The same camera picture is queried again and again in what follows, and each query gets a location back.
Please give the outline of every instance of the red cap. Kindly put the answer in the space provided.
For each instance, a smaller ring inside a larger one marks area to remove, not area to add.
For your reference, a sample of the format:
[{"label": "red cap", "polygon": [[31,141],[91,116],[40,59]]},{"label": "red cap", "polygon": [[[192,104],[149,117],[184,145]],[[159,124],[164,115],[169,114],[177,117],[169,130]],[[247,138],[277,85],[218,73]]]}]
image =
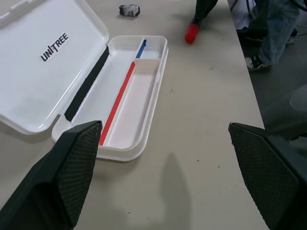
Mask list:
[{"label": "red cap", "polygon": [[184,37],[186,42],[192,44],[195,41],[199,30],[200,29],[196,24],[190,24]]}]

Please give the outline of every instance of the case lid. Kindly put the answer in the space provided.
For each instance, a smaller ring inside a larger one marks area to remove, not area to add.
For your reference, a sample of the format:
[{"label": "case lid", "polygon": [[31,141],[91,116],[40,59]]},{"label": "case lid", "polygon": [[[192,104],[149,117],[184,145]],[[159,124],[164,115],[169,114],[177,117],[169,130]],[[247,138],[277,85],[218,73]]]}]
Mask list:
[{"label": "case lid", "polygon": [[106,48],[84,0],[23,0],[0,16],[0,121],[24,134],[63,114]]}]

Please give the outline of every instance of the open case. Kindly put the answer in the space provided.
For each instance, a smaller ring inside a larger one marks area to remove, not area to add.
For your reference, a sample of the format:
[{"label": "open case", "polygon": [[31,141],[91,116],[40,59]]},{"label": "open case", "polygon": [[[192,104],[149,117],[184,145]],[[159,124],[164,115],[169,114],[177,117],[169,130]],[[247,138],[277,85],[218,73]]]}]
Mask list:
[{"label": "open case", "polygon": [[144,150],[168,48],[161,36],[118,36],[84,0],[24,0],[0,17],[0,121],[23,134],[101,120],[97,157]]}]

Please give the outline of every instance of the white table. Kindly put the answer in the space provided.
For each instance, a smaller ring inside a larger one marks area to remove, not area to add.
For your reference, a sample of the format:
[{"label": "white table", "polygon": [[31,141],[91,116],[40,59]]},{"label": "white table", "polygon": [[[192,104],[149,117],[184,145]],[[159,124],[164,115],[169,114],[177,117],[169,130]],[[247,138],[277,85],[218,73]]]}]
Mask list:
[{"label": "white table", "polygon": [[[194,45],[193,0],[88,0],[110,32],[162,35],[169,56],[147,147],[127,163],[97,161],[76,230],[266,230],[249,195],[229,122],[263,127],[226,0]],[[138,18],[118,16],[140,4]],[[25,136],[0,124],[0,206],[53,146],[51,129]]]}]

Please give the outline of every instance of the red object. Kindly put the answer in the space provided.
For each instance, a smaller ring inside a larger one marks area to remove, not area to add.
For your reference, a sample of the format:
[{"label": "red object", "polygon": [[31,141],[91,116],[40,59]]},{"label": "red object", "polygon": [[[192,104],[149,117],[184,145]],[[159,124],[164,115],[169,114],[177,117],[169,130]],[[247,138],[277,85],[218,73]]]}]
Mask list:
[{"label": "red object", "polygon": [[122,84],[122,86],[121,86],[121,88],[120,88],[120,90],[119,90],[119,93],[118,93],[118,95],[117,95],[117,98],[116,98],[116,100],[115,100],[115,102],[114,102],[114,104],[113,104],[113,107],[112,107],[112,109],[111,109],[111,112],[110,112],[110,114],[109,114],[109,117],[108,117],[107,120],[106,120],[106,124],[105,124],[105,126],[104,126],[104,128],[103,128],[103,130],[102,130],[101,137],[100,137],[100,140],[99,140],[99,145],[100,145],[100,146],[104,144],[104,141],[105,141],[105,139],[106,139],[106,135],[107,135],[107,133],[108,133],[110,127],[111,127],[111,124],[112,124],[112,121],[113,121],[114,116],[115,116],[115,114],[116,114],[116,111],[117,111],[117,109],[118,109],[120,100],[121,100],[121,98],[122,98],[123,95],[124,95],[125,89],[126,89],[126,87],[127,87],[127,85],[128,85],[128,82],[129,82],[129,79],[130,79],[130,77],[131,77],[131,74],[132,74],[132,72],[133,72],[134,67],[135,67],[135,63],[132,62],[132,63],[131,63],[131,66],[130,66],[130,68],[129,68],[129,70],[128,70],[128,73],[127,73],[127,75],[126,75],[126,78],[125,78],[125,80],[124,80],[124,83]]},{"label": "red object", "polygon": [[190,24],[184,37],[186,42],[192,44],[195,41],[199,30],[200,29],[196,24]]}]

